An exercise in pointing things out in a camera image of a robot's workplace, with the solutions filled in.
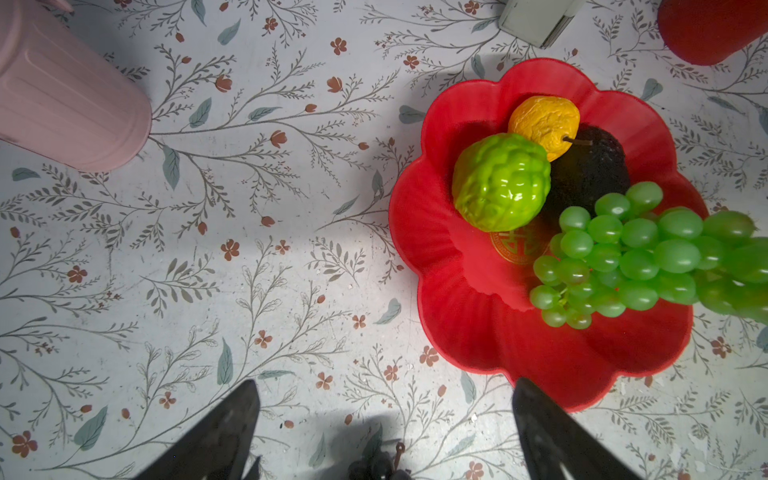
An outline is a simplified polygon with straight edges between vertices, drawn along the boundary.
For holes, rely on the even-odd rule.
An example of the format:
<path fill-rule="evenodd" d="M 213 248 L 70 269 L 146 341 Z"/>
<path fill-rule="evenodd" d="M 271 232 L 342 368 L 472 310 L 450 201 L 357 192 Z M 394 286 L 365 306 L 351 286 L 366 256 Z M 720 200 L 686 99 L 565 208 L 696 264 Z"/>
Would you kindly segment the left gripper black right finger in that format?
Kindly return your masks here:
<path fill-rule="evenodd" d="M 517 380 L 512 411 L 532 479 L 638 477 L 531 380 Z"/>

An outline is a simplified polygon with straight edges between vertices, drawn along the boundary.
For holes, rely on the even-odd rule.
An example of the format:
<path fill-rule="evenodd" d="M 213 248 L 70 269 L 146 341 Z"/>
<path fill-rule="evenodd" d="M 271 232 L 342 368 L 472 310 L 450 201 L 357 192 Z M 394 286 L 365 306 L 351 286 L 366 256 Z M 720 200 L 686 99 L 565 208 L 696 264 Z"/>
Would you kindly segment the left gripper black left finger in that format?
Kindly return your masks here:
<path fill-rule="evenodd" d="M 246 380 L 138 477 L 259 479 L 259 459 L 245 469 L 259 413 L 256 383 Z"/>

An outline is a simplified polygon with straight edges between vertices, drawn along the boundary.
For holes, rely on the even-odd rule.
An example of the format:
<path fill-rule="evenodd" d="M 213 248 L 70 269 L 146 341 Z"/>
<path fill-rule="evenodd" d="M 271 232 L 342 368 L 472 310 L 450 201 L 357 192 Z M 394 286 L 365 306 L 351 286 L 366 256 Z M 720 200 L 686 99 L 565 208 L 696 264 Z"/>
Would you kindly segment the green fake grape bunch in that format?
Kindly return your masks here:
<path fill-rule="evenodd" d="M 533 264 L 529 299 L 547 325 L 582 330 L 596 314 L 617 318 L 660 301 L 766 323 L 767 240 L 752 218 L 682 206 L 656 214 L 662 199 L 658 184 L 641 182 L 546 206 L 559 231 Z"/>

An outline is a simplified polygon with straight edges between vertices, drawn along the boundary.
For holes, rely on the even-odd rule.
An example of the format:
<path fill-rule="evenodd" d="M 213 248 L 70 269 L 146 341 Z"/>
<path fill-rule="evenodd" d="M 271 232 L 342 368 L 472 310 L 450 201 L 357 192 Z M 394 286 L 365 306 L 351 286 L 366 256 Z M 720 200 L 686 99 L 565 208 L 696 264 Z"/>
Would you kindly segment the green fake custard apple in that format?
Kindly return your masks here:
<path fill-rule="evenodd" d="M 530 223 L 550 190 L 546 150 L 515 133 L 473 143 L 459 155 L 453 171 L 454 207 L 471 226 L 486 233 Z"/>

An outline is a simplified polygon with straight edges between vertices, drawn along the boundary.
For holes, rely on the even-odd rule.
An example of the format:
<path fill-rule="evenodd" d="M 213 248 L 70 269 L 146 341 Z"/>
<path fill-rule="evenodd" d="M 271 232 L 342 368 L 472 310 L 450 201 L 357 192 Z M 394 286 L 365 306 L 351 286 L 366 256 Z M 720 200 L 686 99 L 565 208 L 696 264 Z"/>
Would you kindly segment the dark fake avocado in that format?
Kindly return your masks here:
<path fill-rule="evenodd" d="M 578 206 L 595 217 L 595 203 L 608 193 L 624 194 L 631 186 L 625 153 L 608 131 L 581 124 L 577 140 L 590 145 L 573 145 L 551 163 L 551 190 L 539 216 L 550 228 L 559 228 L 559 217 L 568 207 Z"/>

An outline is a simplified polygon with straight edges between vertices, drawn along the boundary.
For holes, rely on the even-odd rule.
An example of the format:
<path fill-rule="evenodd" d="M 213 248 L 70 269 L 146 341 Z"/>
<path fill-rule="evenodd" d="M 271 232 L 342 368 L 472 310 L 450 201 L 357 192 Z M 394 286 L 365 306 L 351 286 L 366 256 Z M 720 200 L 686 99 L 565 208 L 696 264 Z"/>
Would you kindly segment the yellow fake pear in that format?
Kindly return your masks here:
<path fill-rule="evenodd" d="M 593 144 L 591 140 L 576 138 L 580 119 L 580 111 L 571 100 L 533 96 L 523 101 L 511 114 L 508 131 L 541 145 L 547 152 L 547 160 L 553 162 L 572 145 Z"/>

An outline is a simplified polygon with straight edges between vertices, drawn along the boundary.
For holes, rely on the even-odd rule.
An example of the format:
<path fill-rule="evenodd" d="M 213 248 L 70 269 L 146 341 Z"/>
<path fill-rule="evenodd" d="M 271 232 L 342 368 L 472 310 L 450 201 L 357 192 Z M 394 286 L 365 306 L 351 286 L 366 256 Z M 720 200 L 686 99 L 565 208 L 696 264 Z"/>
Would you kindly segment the dark purple fake grape bunch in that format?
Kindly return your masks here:
<path fill-rule="evenodd" d="M 400 460 L 406 452 L 406 445 L 398 442 L 395 455 L 377 451 L 370 458 L 357 460 L 347 469 L 349 480 L 412 480 L 410 471 L 400 467 Z"/>

